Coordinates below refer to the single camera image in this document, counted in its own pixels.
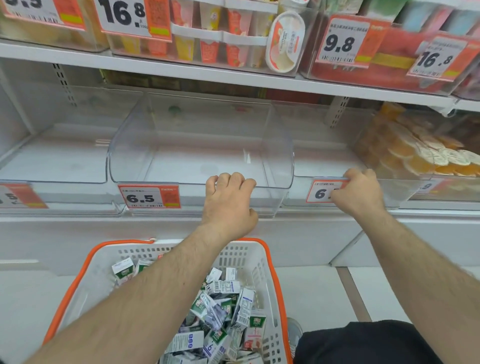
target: price number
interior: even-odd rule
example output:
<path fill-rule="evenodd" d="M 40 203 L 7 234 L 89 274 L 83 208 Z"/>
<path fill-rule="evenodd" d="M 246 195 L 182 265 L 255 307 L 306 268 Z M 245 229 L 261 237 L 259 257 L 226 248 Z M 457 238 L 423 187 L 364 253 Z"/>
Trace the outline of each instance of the price number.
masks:
<path fill-rule="evenodd" d="M 437 189 L 437 187 L 444 181 L 446 181 L 444 178 L 432 178 L 428 181 L 424 181 L 424 184 L 422 185 L 422 187 L 419 188 L 417 193 L 432 194 Z"/>
<path fill-rule="evenodd" d="M 315 180 L 310 187 L 310 191 L 307 195 L 307 203 L 321 204 L 331 203 L 331 194 L 335 190 L 342 189 L 347 180 Z"/>
<path fill-rule="evenodd" d="M 128 208 L 180 208 L 178 186 L 119 185 Z"/>
<path fill-rule="evenodd" d="M 369 22 L 332 18 L 317 60 L 326 63 L 355 63 L 369 28 Z"/>
<path fill-rule="evenodd" d="M 7 186 L 0 185 L 0 208 L 28 208 Z"/>
<path fill-rule="evenodd" d="M 144 0 L 96 0 L 95 6 L 105 32 L 151 37 Z"/>
<path fill-rule="evenodd" d="M 3 0 L 7 16 L 51 24 L 64 24 L 53 0 Z"/>
<path fill-rule="evenodd" d="M 408 73 L 415 76 L 442 78 L 467 44 L 466 40 L 438 36 L 427 46 Z"/>

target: white plastic basket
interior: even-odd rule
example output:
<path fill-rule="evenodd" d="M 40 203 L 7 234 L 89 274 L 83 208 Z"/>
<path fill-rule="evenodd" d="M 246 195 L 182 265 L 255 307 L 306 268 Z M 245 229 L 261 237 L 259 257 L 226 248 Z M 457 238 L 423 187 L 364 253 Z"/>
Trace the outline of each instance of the white plastic basket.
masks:
<path fill-rule="evenodd" d="M 113 264 L 127 257 L 135 263 L 139 258 L 156 259 L 159 254 L 168 253 L 180 242 L 120 240 L 97 245 L 88 254 L 80 273 L 65 293 L 48 328 L 44 344 L 110 294 L 115 285 Z M 264 362 L 292 364 L 287 315 L 267 244 L 254 238 L 231 242 L 220 252 L 213 266 L 236 267 L 239 280 L 255 287 L 255 307 L 264 309 L 268 316 L 264 334 Z"/>

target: person's right hand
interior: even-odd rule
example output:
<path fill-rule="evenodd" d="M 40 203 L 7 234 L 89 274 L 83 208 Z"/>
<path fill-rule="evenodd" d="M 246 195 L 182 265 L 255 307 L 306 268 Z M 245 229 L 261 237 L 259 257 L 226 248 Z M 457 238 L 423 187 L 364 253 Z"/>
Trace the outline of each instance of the person's right hand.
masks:
<path fill-rule="evenodd" d="M 332 201 L 340 210 L 356 220 L 377 211 L 385 211 L 384 194 L 373 170 L 360 172 L 350 168 L 343 176 L 350 179 L 348 185 L 332 192 Z"/>
<path fill-rule="evenodd" d="M 250 208 L 250 195 L 256 185 L 255 180 L 246 180 L 238 172 L 207 180 L 202 225 L 215 233 L 221 244 L 243 238 L 257 225 L 258 215 Z"/>

